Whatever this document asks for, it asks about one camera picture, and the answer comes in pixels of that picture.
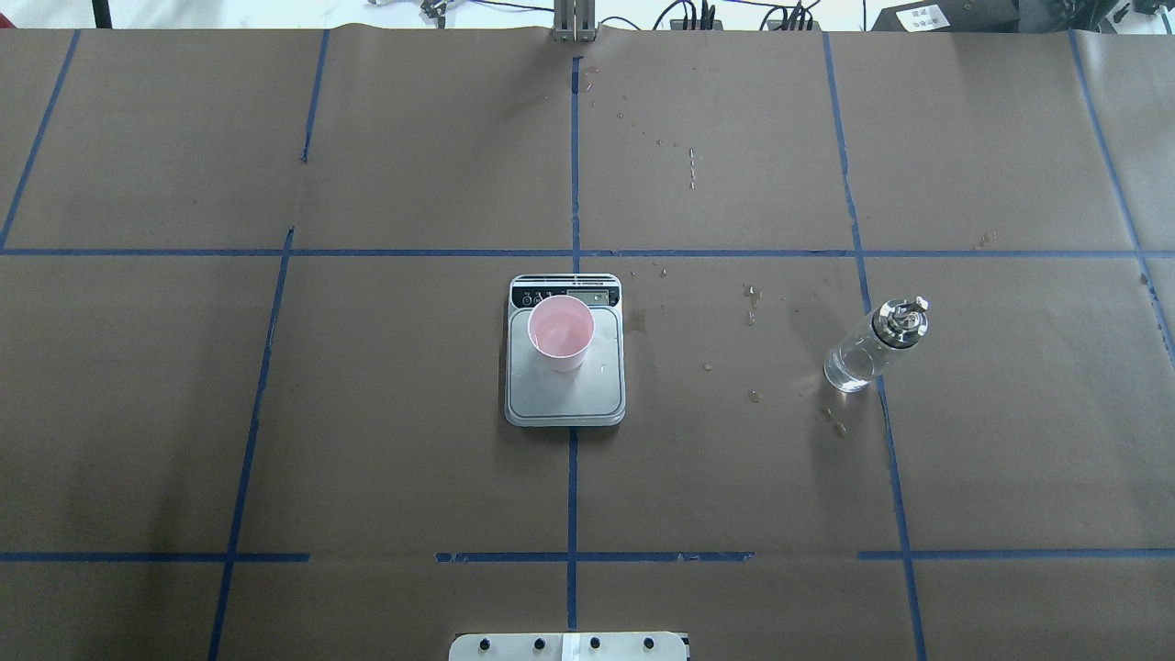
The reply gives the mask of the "silver digital kitchen scale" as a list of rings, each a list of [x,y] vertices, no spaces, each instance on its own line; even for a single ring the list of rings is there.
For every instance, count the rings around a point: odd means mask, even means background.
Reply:
[[[585,360],[569,373],[533,351],[526,322],[538,302],[578,297],[596,331]],[[522,274],[510,282],[505,313],[505,419],[518,427],[606,427],[624,418],[625,348],[622,281],[613,274]]]

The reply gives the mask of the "aluminium extrusion post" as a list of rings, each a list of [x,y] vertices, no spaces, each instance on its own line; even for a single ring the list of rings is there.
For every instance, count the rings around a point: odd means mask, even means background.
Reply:
[[[595,0],[553,1],[553,42],[592,42],[599,34]]]

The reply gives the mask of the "clear glass sauce bottle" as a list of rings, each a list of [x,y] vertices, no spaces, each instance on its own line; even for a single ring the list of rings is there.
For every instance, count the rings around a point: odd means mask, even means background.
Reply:
[[[822,373],[832,387],[857,393],[911,355],[929,331],[931,302],[889,298],[857,323],[826,356]]]

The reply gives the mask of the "black box with label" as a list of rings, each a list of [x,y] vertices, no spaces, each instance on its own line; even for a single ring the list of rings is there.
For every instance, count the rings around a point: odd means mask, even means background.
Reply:
[[[870,32],[1015,33],[1016,1],[911,1],[886,7]]]

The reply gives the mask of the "pink plastic cup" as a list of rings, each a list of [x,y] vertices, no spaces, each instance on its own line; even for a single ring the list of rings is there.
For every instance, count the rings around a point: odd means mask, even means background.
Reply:
[[[596,323],[590,306],[578,297],[553,296],[538,302],[526,322],[533,351],[555,372],[569,373],[585,360]]]

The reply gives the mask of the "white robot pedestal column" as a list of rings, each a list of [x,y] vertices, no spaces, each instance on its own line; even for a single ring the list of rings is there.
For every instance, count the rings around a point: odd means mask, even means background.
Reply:
[[[481,633],[454,639],[449,660],[689,660],[689,636],[669,630]]]

